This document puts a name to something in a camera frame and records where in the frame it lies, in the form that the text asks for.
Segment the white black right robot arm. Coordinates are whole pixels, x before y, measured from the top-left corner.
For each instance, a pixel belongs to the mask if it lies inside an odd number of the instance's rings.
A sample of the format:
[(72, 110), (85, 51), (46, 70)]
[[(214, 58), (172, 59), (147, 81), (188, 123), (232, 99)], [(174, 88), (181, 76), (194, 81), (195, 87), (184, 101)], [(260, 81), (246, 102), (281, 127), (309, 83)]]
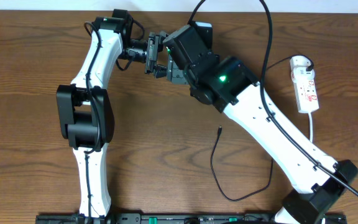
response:
[(190, 94), (243, 127), (284, 171), (293, 190), (276, 213), (277, 223), (321, 223), (358, 174), (300, 132), (276, 107), (258, 78), (236, 57), (220, 60), (206, 40), (209, 24), (185, 25), (163, 45), (183, 71)]

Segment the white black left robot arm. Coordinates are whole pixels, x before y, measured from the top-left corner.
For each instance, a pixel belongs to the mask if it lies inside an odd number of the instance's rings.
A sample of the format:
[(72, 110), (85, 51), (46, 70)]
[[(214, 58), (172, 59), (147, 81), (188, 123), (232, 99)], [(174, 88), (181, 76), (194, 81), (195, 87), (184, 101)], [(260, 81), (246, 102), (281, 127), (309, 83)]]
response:
[(114, 135), (115, 119), (108, 95), (113, 69), (119, 64), (145, 64), (146, 73), (161, 77), (166, 67), (156, 63), (167, 33), (150, 33), (147, 40), (133, 38), (138, 25), (127, 10), (115, 9), (110, 17), (86, 21), (91, 45), (77, 76), (56, 92), (60, 129), (73, 149), (80, 177), (81, 203), (77, 223), (105, 222), (111, 207), (106, 154)]

